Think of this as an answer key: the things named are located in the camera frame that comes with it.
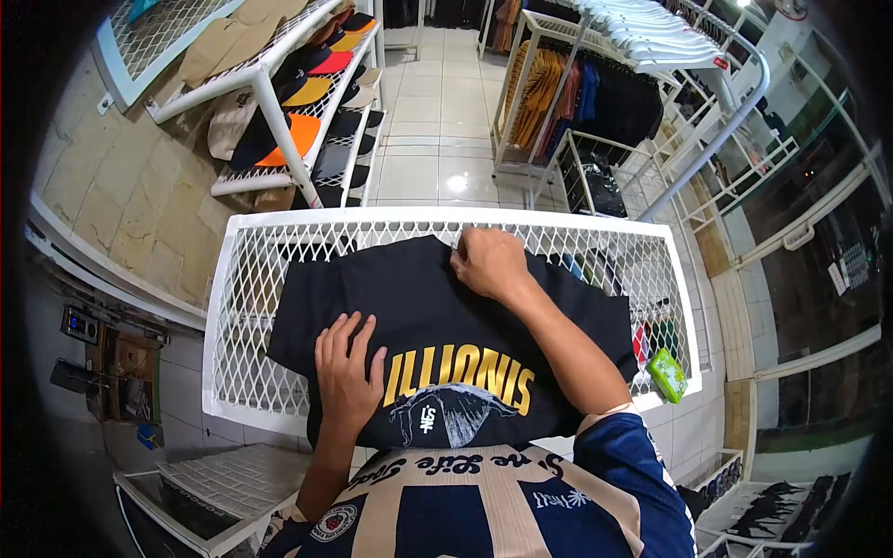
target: black shirt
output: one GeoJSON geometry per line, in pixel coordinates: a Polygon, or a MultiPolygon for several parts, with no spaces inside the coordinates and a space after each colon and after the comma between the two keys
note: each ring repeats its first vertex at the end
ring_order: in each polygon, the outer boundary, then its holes
{"type": "MultiPolygon", "coordinates": [[[[308,378],[312,444],[321,422],[315,339],[354,311],[378,318],[367,374],[375,350],[388,348],[385,395],[359,446],[492,446],[574,434],[582,417],[530,332],[503,305],[463,285],[450,253],[426,236],[289,266],[267,356],[308,378]]],[[[527,253],[527,266],[630,381],[637,366],[627,297],[605,296],[545,257],[527,253]]]]}

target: person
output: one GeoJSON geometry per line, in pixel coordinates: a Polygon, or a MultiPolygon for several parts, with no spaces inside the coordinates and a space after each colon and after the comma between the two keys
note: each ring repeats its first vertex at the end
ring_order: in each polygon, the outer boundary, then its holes
{"type": "Polygon", "coordinates": [[[694,525],[620,372],[528,273],[522,241],[468,228],[450,263],[527,326],[585,419],[573,463],[530,444],[378,451],[349,471],[379,404],[376,318],[342,314],[316,339],[323,420],[296,504],[261,558],[293,556],[693,556],[694,525]]]}

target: jersey logo patch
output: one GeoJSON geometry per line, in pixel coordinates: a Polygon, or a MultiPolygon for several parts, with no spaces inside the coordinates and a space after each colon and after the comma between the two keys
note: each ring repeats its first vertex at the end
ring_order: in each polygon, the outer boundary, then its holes
{"type": "Polygon", "coordinates": [[[328,510],[316,527],[310,531],[310,535],[321,543],[328,543],[350,529],[355,520],[356,506],[353,504],[340,505],[328,510]]]}
{"type": "Polygon", "coordinates": [[[434,428],[434,415],[436,413],[437,410],[431,405],[425,405],[425,408],[421,410],[419,429],[425,434],[428,434],[429,430],[434,428]]]}

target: white tiled floor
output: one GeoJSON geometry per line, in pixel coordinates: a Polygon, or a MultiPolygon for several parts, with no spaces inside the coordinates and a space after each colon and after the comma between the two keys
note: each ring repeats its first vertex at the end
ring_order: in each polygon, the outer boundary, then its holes
{"type": "MultiPolygon", "coordinates": [[[[488,55],[478,62],[474,37],[471,31],[425,28],[420,61],[411,54],[388,52],[385,104],[390,116],[384,123],[385,149],[376,162],[380,175],[374,177],[370,205],[524,208],[523,179],[492,178],[489,123],[502,87],[506,59],[488,55]]],[[[558,196],[547,193],[541,197],[537,208],[556,211],[553,197],[558,196]]],[[[710,323],[701,324],[699,329],[710,329],[715,325],[713,321],[718,323],[712,293],[709,304],[714,311],[705,312],[710,323]]],[[[664,404],[642,413],[676,479],[722,447],[725,370],[721,342],[718,335],[711,336],[714,369],[704,374],[701,392],[686,396],[677,405],[664,404]]],[[[191,458],[258,442],[310,451],[305,439],[243,427],[201,411],[201,341],[176,336],[163,349],[162,358],[161,399],[169,459],[172,455],[191,458]]],[[[565,459],[573,458],[572,437],[537,443],[565,459]]],[[[374,453],[372,449],[356,448],[352,473],[374,453]]]]}

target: green soap box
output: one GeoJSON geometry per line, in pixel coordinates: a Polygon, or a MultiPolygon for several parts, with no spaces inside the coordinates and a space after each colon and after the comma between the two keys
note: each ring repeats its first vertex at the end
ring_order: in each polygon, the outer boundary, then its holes
{"type": "Polygon", "coordinates": [[[646,369],[667,401],[670,403],[681,401],[689,381],[685,379],[682,367],[670,356],[666,347],[661,347],[661,350],[657,351],[657,354],[648,361],[646,369]]]}

